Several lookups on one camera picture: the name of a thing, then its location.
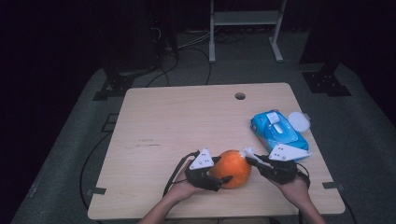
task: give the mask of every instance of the wooden table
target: wooden table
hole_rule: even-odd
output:
[[[244,100],[235,95],[242,92]],[[88,215],[92,219],[141,218],[163,196],[180,159],[207,147],[212,156],[253,147],[268,154],[249,129],[254,115],[278,109],[301,111],[286,83],[164,87],[128,90]],[[303,133],[312,156],[300,161],[311,174],[310,195],[321,214],[345,207],[310,131]],[[256,168],[240,189],[203,191],[171,210],[168,217],[267,217],[298,210]]]

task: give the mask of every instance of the human arm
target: human arm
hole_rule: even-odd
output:
[[[181,201],[189,199],[195,192],[201,191],[186,180],[187,164],[179,172],[175,184],[160,201],[138,222],[139,224],[163,223],[169,211]]]
[[[296,206],[303,213],[303,216],[310,224],[326,223],[318,209],[312,203],[308,193],[308,186],[305,181],[297,176],[293,181],[285,185],[280,185],[270,180],[282,192],[283,196]]]

